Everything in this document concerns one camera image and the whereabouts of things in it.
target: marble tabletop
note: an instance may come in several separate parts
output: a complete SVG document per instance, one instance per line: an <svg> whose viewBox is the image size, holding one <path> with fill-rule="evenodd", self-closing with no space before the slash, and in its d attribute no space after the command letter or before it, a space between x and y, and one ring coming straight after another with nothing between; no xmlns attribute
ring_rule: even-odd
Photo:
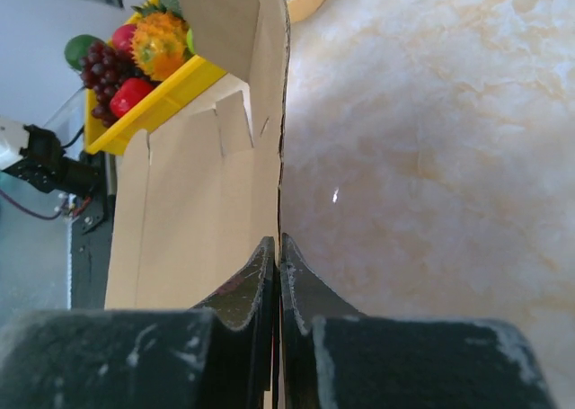
<svg viewBox="0 0 575 409"><path fill-rule="evenodd" d="M373 315L489 316L575 407L575 0L327 0L292 27L283 229Z"/></svg>

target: yellow plastic bin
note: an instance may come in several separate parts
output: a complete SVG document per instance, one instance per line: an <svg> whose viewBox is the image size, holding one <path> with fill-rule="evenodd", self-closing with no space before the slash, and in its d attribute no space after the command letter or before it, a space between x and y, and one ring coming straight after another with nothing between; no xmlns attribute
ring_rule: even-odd
<svg viewBox="0 0 575 409"><path fill-rule="evenodd" d="M140 15L135 13L126 24L137 22L139 18ZM225 74L220 67L193 56L109 129L92 116L92 109L97 104L96 94L86 90L84 149L90 154L105 151L123 155L136 132L156 130Z"/></svg>

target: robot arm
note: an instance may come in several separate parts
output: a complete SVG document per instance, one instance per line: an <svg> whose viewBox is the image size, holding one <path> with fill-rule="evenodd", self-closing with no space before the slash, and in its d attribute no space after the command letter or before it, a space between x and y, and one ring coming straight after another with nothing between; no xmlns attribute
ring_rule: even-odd
<svg viewBox="0 0 575 409"><path fill-rule="evenodd" d="M0 171L37 190L87 197L98 186L98 168L65 156L54 132L0 117Z"/></svg>

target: cardboard box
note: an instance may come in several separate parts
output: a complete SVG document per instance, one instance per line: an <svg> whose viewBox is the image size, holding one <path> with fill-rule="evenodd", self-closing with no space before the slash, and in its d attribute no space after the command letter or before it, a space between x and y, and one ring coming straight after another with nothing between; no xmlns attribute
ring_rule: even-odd
<svg viewBox="0 0 575 409"><path fill-rule="evenodd" d="M285 1L180 4L198 54L231 75L129 143L119 170L106 308L191 307L236 273L263 236L279 240ZM249 85L251 129L242 81Z"/></svg>

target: green apple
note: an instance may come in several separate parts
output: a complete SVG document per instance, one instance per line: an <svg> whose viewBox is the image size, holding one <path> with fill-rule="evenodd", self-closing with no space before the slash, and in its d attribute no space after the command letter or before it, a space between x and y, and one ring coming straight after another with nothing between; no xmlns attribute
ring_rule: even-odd
<svg viewBox="0 0 575 409"><path fill-rule="evenodd" d="M194 41L193 38L191 37L191 29L188 29L188 35L186 36L186 41L188 42L188 48L190 49L192 54L195 54L196 51L194 51Z"/></svg>

